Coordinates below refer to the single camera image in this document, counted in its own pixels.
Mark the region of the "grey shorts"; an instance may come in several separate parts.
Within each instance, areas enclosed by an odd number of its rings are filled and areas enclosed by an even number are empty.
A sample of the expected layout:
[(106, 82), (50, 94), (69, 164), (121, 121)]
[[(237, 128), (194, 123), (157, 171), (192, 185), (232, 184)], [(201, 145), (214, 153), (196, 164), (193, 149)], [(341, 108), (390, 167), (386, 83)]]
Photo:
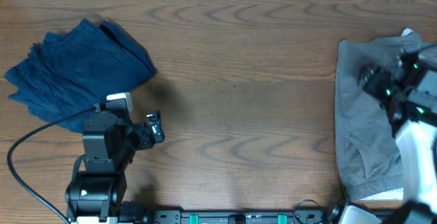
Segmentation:
[(335, 151), (346, 197), (358, 201), (402, 188), (404, 199), (436, 195), (432, 167), (410, 179), (403, 175), (401, 157), (386, 112), (357, 85), (358, 73), (367, 64), (393, 67), (403, 52), (420, 51), (436, 64), (436, 45), (406, 29), (397, 37), (377, 38), (368, 43), (339, 43), (335, 77)]

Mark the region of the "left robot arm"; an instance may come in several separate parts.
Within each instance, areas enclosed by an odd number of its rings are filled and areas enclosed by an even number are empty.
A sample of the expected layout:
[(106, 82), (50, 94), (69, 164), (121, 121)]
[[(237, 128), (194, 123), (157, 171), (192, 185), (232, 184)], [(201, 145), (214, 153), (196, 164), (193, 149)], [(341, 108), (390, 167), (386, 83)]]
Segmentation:
[(160, 113), (146, 115), (135, 124), (127, 111), (99, 111), (85, 123), (78, 171), (66, 189), (67, 218), (71, 223), (151, 223), (139, 204), (124, 203), (125, 170), (135, 153), (165, 140)]

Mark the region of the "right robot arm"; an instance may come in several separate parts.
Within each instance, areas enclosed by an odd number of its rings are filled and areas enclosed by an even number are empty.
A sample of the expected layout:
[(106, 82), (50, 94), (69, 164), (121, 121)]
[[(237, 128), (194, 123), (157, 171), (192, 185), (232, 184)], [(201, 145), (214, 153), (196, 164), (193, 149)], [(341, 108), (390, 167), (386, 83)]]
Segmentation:
[(419, 53), (393, 69), (363, 66), (357, 81), (386, 111), (404, 170), (404, 204), (383, 223), (436, 222), (436, 67)]

